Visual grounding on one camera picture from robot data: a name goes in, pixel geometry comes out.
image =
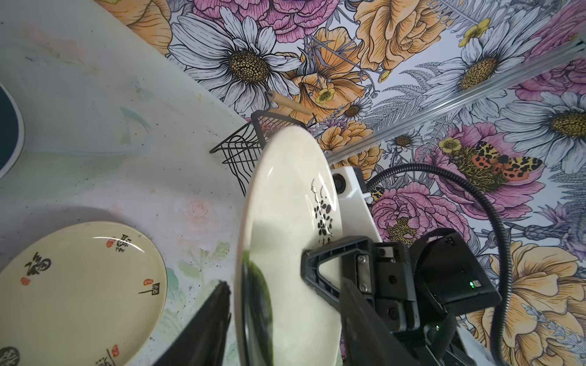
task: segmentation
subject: floral wallpaper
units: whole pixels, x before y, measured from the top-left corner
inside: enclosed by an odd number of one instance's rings
[[[586,0],[97,2],[243,117],[269,107],[290,115],[324,152],[550,52],[586,24]],[[312,115],[267,105],[266,90]],[[406,162],[465,177],[505,222],[513,253],[506,361],[583,365],[586,61],[491,93],[333,166],[359,166],[370,179]],[[486,214],[459,187],[408,172],[372,196],[384,240],[410,244],[434,228],[454,228],[498,284]],[[460,317],[487,347],[492,311]]]

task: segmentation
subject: wooden handle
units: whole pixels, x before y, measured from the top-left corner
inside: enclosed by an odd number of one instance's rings
[[[268,91],[268,97],[273,102],[277,103],[278,105],[284,105],[289,107],[295,111],[301,112],[303,114],[312,115],[311,110],[304,105],[297,103],[289,98],[282,96],[281,94],[277,93],[276,91]]]

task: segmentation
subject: wire dish rack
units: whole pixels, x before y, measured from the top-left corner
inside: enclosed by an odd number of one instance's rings
[[[259,160],[267,142],[281,128],[293,125],[307,130],[303,122],[294,118],[269,111],[253,112],[250,122],[220,142],[210,150],[210,154],[222,151],[226,158],[222,164],[228,164],[230,171],[238,179],[242,193],[246,196],[246,188],[253,176],[256,161]]]

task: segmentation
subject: yellow flower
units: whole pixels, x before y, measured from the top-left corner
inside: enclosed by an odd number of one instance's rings
[[[458,139],[448,137],[447,139],[440,141],[439,146],[443,152],[449,154],[460,150],[462,148],[462,143]]]
[[[488,29],[490,25],[490,18],[486,18],[485,20],[478,23],[478,25],[473,25],[466,31],[464,34],[464,38],[460,41],[459,47],[464,47],[470,42],[471,38],[480,38]]]
[[[166,0],[96,0],[162,54],[169,53],[171,10]]]
[[[320,28],[315,33],[315,37],[322,43],[326,44],[332,50],[338,50],[344,46],[347,51],[341,51],[344,57],[351,62],[358,64],[359,47],[352,41],[348,31],[344,27],[339,27],[326,32],[325,28]],[[358,71],[352,71],[354,65],[328,51],[325,47],[320,47],[319,52],[324,62],[331,67],[326,67],[317,63],[317,72],[313,74],[299,74],[298,70],[288,71],[282,75],[293,81],[299,87],[299,95],[294,95],[293,100],[309,108],[315,114],[317,122],[322,122],[326,117],[338,110],[342,113],[350,107],[350,103],[364,95],[364,87],[358,85],[360,82]],[[287,56],[294,56],[293,53],[287,53]],[[305,56],[301,56],[301,61],[305,62]],[[275,113],[289,115],[305,124],[313,116],[301,112],[293,111],[288,107],[280,106]]]
[[[526,310],[531,306],[546,319],[584,336],[586,281],[574,277],[578,258],[559,247],[523,245],[520,241],[511,243],[511,253],[513,287],[503,342],[505,361],[512,366],[582,366],[577,355]],[[497,257],[490,256],[490,265],[499,273]],[[475,328],[474,337],[485,347],[490,347],[493,313],[489,308],[466,315]]]
[[[389,77],[389,75],[391,74],[392,70],[385,70],[383,71],[380,75],[379,75],[379,83],[382,83],[383,81],[387,80],[387,78]]]
[[[334,88],[330,89],[321,89],[318,95],[315,96],[315,102],[317,104],[323,104],[329,102],[333,99],[333,96],[336,94],[336,90]]]
[[[318,143],[323,151],[330,152],[338,150],[349,143],[356,142],[370,135],[372,132],[373,130],[366,128],[366,125],[363,123],[351,122],[345,129],[336,126],[328,128],[318,137]],[[372,170],[382,155],[383,150],[380,148],[380,145],[377,145],[341,162],[335,163],[333,167],[357,166],[362,169],[364,179],[370,179]]]
[[[453,23],[439,17],[436,0],[373,0],[358,5],[354,20],[360,22],[356,37],[362,39],[358,57],[365,69],[380,65],[392,70],[404,60],[440,40]]]

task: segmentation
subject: round plate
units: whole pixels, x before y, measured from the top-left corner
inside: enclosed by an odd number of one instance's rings
[[[0,178],[14,165],[25,141],[21,112],[8,91],[0,84]]]
[[[122,366],[159,320],[167,274],[144,234],[83,223],[26,248],[0,273],[0,294],[0,360]]]
[[[335,364],[340,315],[301,279],[301,255],[341,237],[319,145],[301,127],[280,130],[254,172],[240,231],[234,301],[241,364]],[[339,261],[320,272],[339,286]]]

